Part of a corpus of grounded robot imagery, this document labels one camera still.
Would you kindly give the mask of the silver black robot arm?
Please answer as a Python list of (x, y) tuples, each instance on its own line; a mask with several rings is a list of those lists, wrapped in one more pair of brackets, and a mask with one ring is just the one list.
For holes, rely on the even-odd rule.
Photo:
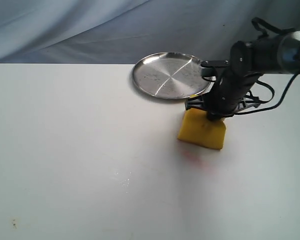
[(185, 109), (198, 109), (207, 113), (210, 121), (260, 112), (261, 100), (251, 92), (254, 84), (275, 90), (260, 81), (266, 74), (291, 75), (278, 103), (267, 107), (277, 108), (285, 98), (294, 79), (300, 75), (300, 31), (285, 32), (275, 37), (263, 36), (251, 42), (238, 41), (230, 49), (228, 60), (203, 61), (201, 77), (215, 77), (209, 92), (190, 97)]

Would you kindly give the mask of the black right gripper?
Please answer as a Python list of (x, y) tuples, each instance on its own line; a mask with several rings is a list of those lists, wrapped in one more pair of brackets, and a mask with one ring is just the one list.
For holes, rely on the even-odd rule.
[(258, 108), (260, 98), (254, 96), (251, 87), (262, 76), (252, 71), (252, 47), (243, 41), (236, 42), (230, 49), (230, 63), (203, 96), (185, 100), (185, 110), (205, 111), (208, 120), (220, 120), (249, 108)]

